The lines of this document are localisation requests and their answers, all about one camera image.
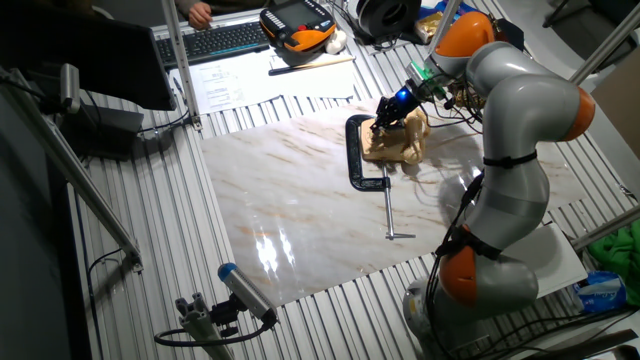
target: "desk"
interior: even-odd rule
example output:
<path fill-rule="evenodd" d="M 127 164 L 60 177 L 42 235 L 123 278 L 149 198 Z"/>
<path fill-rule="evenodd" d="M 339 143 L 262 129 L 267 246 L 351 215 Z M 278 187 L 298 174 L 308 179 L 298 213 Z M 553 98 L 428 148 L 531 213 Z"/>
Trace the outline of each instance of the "desk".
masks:
<path fill-rule="evenodd" d="M 484 2 L 471 5 L 499 13 L 495 8 L 487 8 Z M 240 15 L 230 15 L 221 21 L 239 18 Z M 156 30 L 158 36 L 166 34 L 166 30 L 164 33 L 162 29 Z M 422 59 L 425 50 L 401 44 L 393 51 L 374 53 L 356 45 L 353 40 L 349 40 L 347 46 L 347 51 L 356 56 L 358 71 L 354 100 L 357 101 L 397 90 L 406 79 L 403 64 L 410 59 Z M 165 113 L 144 111 L 128 102 L 104 96 L 97 96 L 96 100 L 101 106 L 144 113 L 145 128 L 177 119 L 185 110 L 182 104 L 179 110 Z M 174 350 L 156 346 L 153 342 L 154 333 L 179 327 L 175 299 L 189 298 L 200 291 L 212 305 L 228 297 L 228 290 L 215 274 L 221 263 L 235 259 L 220 209 L 212 200 L 213 187 L 207 176 L 200 141 L 347 103 L 285 96 L 205 116 L 202 132 L 193 131 L 189 126 L 177 127 L 172 132 L 150 132 L 136 144 L 130 161 L 91 161 L 89 170 L 94 181 L 123 220 L 127 231 L 135 234 L 145 265 L 141 275 L 119 268 L 115 261 L 99 264 L 94 270 L 105 358 L 206 358 L 199 349 Z M 553 220 L 567 234 L 578 237 L 631 208 L 629 200 L 614 191 L 615 181 L 607 161 L 599 157 L 586 139 L 561 144 L 558 148 L 578 175 L 588 197 L 549 212 L 544 221 Z M 70 201 L 75 203 L 75 199 L 71 197 Z M 72 214 L 76 246 L 81 254 L 83 243 L 79 224 L 82 221 L 84 248 L 90 264 L 117 246 L 86 207 L 82 203 L 79 205 L 80 211 Z M 113 258 L 121 260 L 120 255 Z M 88 266 L 81 255 L 78 261 L 81 269 Z M 430 256 L 416 257 L 288 303 L 279 307 L 280 324 L 275 331 L 233 345 L 231 349 L 238 359 L 417 359 L 422 356 L 421 350 L 402 319 L 401 299 L 410 282 L 425 276 L 431 264 Z M 86 296 L 86 279 L 82 273 Z M 531 319 L 570 315 L 571 305 L 566 301 L 566 295 L 561 291 L 539 300 L 530 309 L 497 318 L 489 324 L 491 337 L 500 337 Z M 87 314 L 92 350 L 98 354 L 88 310 Z M 241 333 L 253 332 L 257 327 L 258 322 L 246 314 L 241 316 Z"/>

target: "paper document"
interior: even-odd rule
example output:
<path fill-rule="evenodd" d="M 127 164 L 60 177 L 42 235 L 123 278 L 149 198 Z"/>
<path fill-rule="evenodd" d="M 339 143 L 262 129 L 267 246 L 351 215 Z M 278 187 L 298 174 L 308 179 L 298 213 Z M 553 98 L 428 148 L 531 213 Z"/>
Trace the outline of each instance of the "paper document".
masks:
<path fill-rule="evenodd" d="M 536 274 L 538 298 L 587 278 L 580 258 L 556 224 L 534 230 L 502 254 L 524 262 Z"/>
<path fill-rule="evenodd" d="M 344 56 L 323 54 L 313 62 Z M 190 66 L 198 112 L 235 109 L 280 95 L 336 99 L 354 96 L 353 61 L 269 76 L 269 70 L 283 67 L 287 64 L 273 50 Z M 177 69 L 169 73 L 169 84 L 175 94 L 182 96 L 183 91 L 177 89 L 173 78 L 182 86 Z"/>
<path fill-rule="evenodd" d="M 347 55 L 322 54 L 310 62 L 325 62 Z M 270 69 L 285 68 L 288 65 L 275 53 L 271 56 Z M 271 76 L 273 82 L 278 83 L 282 95 L 324 97 L 346 99 L 352 97 L 353 61 L 339 64 L 325 65 L 315 69 L 294 71 L 289 74 Z"/>
<path fill-rule="evenodd" d="M 230 110 L 279 96 L 277 87 L 265 85 L 270 81 L 269 69 L 266 52 L 190 66 L 198 112 L 209 114 Z M 171 71 L 169 76 L 180 80 L 177 70 Z"/>

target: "computer monitor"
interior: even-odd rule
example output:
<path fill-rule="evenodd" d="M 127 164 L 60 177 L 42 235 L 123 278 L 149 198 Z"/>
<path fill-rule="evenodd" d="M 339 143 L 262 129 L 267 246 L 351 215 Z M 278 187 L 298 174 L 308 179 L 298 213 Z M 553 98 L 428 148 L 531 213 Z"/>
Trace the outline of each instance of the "computer monitor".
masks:
<path fill-rule="evenodd" d="M 0 66 L 59 75 L 65 63 L 79 69 L 84 90 L 145 109 L 176 108 L 151 29 L 28 0 L 0 1 Z"/>

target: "green cloth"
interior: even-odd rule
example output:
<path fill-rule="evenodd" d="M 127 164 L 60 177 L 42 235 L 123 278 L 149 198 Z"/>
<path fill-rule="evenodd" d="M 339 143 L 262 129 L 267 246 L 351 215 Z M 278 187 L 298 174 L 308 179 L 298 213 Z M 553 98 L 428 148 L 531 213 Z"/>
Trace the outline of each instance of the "green cloth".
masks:
<path fill-rule="evenodd" d="M 640 306 L 640 220 L 589 245 L 589 253 L 604 270 L 620 275 L 627 303 Z"/>

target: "white marble surface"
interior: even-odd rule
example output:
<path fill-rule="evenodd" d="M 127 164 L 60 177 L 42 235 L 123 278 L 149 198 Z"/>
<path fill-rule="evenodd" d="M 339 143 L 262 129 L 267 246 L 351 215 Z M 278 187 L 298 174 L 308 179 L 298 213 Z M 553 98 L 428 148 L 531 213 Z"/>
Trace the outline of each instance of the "white marble surface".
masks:
<path fill-rule="evenodd" d="M 465 124 L 433 129 L 424 161 L 390 174 L 396 232 L 417 237 L 386 240 L 384 195 L 351 187 L 344 138 L 346 120 L 374 114 L 377 103 L 202 142 L 236 263 L 276 305 L 435 250 L 463 184 L 482 167 L 481 135 Z M 539 144 L 538 159 L 550 179 L 550 209 L 584 197 L 553 144 Z M 364 174 L 381 171 L 364 163 Z"/>

